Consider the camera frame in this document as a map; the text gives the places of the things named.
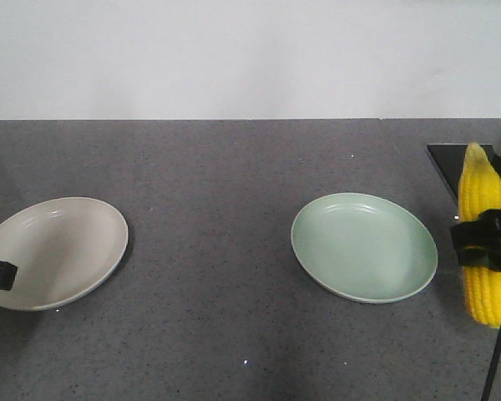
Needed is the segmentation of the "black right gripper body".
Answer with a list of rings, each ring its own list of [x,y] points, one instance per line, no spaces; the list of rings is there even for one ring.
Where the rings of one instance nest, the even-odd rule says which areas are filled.
[[[482,212],[475,221],[450,229],[458,264],[501,272],[501,210]]]

